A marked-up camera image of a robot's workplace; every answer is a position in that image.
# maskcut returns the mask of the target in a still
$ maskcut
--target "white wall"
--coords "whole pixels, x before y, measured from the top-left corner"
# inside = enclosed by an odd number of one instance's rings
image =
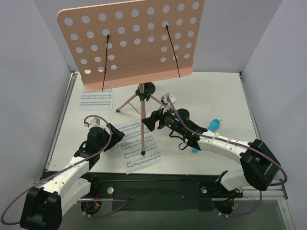
[[[57,13],[65,8],[111,2],[119,1],[34,0],[70,69],[76,70],[77,67],[58,26]],[[206,0],[194,56],[194,69],[213,72],[242,71],[281,2],[282,0]]]
[[[296,229],[306,229],[307,1],[283,0],[243,71],[243,83],[260,136],[289,175]]]
[[[32,0],[2,1],[0,31],[2,212],[43,171],[70,71]],[[19,221],[23,200],[7,221]]]

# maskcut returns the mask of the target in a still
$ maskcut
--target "blue bottle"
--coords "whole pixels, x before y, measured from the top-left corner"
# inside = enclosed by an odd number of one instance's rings
[[[214,132],[218,129],[218,127],[220,126],[220,120],[219,119],[214,119],[212,120],[212,122],[210,122],[207,130],[211,131],[211,132]],[[191,148],[192,152],[193,153],[197,153],[199,150],[198,149],[195,149],[195,148]]]

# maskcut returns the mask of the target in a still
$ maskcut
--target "pink music stand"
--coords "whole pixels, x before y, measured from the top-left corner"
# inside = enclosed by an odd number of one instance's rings
[[[204,0],[135,0],[64,9],[57,19],[85,89],[101,90],[107,70],[104,89],[139,84],[139,93],[144,94],[143,83],[176,78],[178,72],[181,77],[193,72],[203,8]],[[145,116],[143,99],[141,118]],[[141,130],[144,154],[143,123]]]

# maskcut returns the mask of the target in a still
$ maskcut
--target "circular hole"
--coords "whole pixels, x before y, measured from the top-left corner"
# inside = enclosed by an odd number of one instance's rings
[[[125,28],[124,27],[120,27],[117,29],[117,31],[120,33],[120,34],[123,34],[125,33]]]
[[[83,52],[83,49],[82,49],[81,47],[77,47],[77,48],[76,48],[76,52],[80,54],[80,53]]]
[[[123,13],[122,13],[121,11],[117,11],[117,12],[115,13],[115,17],[116,17],[117,19],[121,19],[121,18],[123,17]]]
[[[199,8],[199,6],[200,6],[200,3],[199,3],[198,1],[196,1],[196,2],[193,3],[193,6],[192,6],[192,7],[193,7],[193,9],[196,10],[196,9]]]
[[[163,12],[164,13],[168,13],[169,12],[169,6],[168,5],[163,7]]]
[[[108,43],[108,44],[107,44],[107,48],[108,48],[108,49],[112,48],[112,46],[113,46],[112,43]]]
[[[163,41],[167,40],[167,38],[168,38],[168,36],[167,36],[166,34],[162,35],[162,37],[161,37],[161,39],[162,39]]]
[[[114,60],[115,56],[113,54],[109,55],[110,60]]]
[[[77,41],[79,36],[77,34],[71,34],[71,39]]]
[[[94,60],[95,60],[95,62],[100,62],[101,58],[100,57],[95,57]]]
[[[162,22],[162,26],[163,26],[163,27],[166,27],[166,25],[168,25],[168,21]]]
[[[193,35],[194,35],[194,31],[188,32],[188,36],[189,36],[189,37],[192,37]]]
[[[65,18],[65,19],[64,19],[64,23],[65,23],[66,25],[72,25],[72,19],[71,19],[71,18]]]
[[[193,18],[190,19],[190,23],[191,23],[191,24],[194,24],[195,22],[196,22],[196,18],[195,18],[195,17],[193,17]]]
[[[89,22],[90,22],[89,16],[86,16],[86,15],[83,16],[83,17],[82,17],[82,22],[83,22],[83,23],[89,23]]]
[[[98,46],[96,46],[96,45],[92,45],[92,46],[91,46],[91,50],[92,50],[92,51],[96,51],[97,49],[98,49]]]
[[[104,13],[101,13],[98,17],[99,17],[99,20],[103,22],[106,20],[106,15]]]
[[[154,24],[153,23],[149,23],[147,27],[148,27],[148,29],[152,30],[152,29],[154,29]]]
[[[148,38],[148,42],[153,42],[153,41],[154,41],[154,37],[150,36],[150,37]]]
[[[86,64],[87,63],[87,60],[86,59],[81,59],[80,61],[82,64]]]
[[[137,17],[137,16],[139,16],[139,11],[137,9],[134,9],[134,10],[131,11],[131,15],[133,17]]]
[[[178,19],[176,25],[182,25],[182,23],[183,23],[182,19]]]
[[[120,46],[124,47],[124,46],[127,45],[127,42],[126,41],[121,41],[119,44],[120,44]]]
[[[140,30],[140,26],[139,25],[134,25],[133,26],[133,31],[134,32],[138,32]]]
[[[108,29],[104,29],[104,30],[102,31],[102,34],[103,34],[104,36],[107,36],[107,35],[110,34],[110,31],[109,31]]]
[[[184,4],[183,3],[178,5],[178,10],[179,11],[183,11],[184,10]]]
[[[154,7],[149,7],[148,10],[147,10],[147,13],[149,15],[153,15],[154,14]]]
[[[180,37],[181,37],[181,33],[176,33],[176,34],[175,34],[175,38],[178,39],[178,38],[180,38]]]
[[[138,44],[141,43],[141,40],[140,40],[139,38],[136,38],[136,39],[134,40],[134,43],[135,43],[136,45],[138,45]]]
[[[93,38],[94,37],[94,33],[92,31],[89,31],[89,32],[86,33],[86,36],[88,38]]]

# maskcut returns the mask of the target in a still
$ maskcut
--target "white table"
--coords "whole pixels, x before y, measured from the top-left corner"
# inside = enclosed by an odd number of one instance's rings
[[[194,72],[191,76],[154,82],[154,95],[160,98],[171,92],[177,99],[175,107],[188,109],[190,118],[199,126],[207,127],[215,118],[221,120],[218,133],[229,138],[253,141],[255,129],[248,109],[247,101],[237,73],[202,73]],[[115,89],[112,110],[81,111],[79,104],[83,92],[80,75],[77,76],[69,105],[60,129],[57,143],[50,161],[49,170],[59,171],[74,155],[80,144],[86,140],[88,128],[83,126],[87,115],[102,116],[114,126],[140,118],[130,105],[120,113],[115,110],[131,97],[137,85]],[[140,100],[135,98],[132,104],[140,111]],[[150,99],[146,102],[147,117],[159,107]],[[170,138],[170,130],[163,128],[154,131],[161,152],[165,159],[154,166],[137,173],[154,174],[202,174],[219,175],[224,170],[238,169],[236,162],[212,152],[192,153],[190,148],[181,151],[177,138]],[[117,147],[102,153],[99,162],[91,169],[95,173],[124,173],[123,162]]]

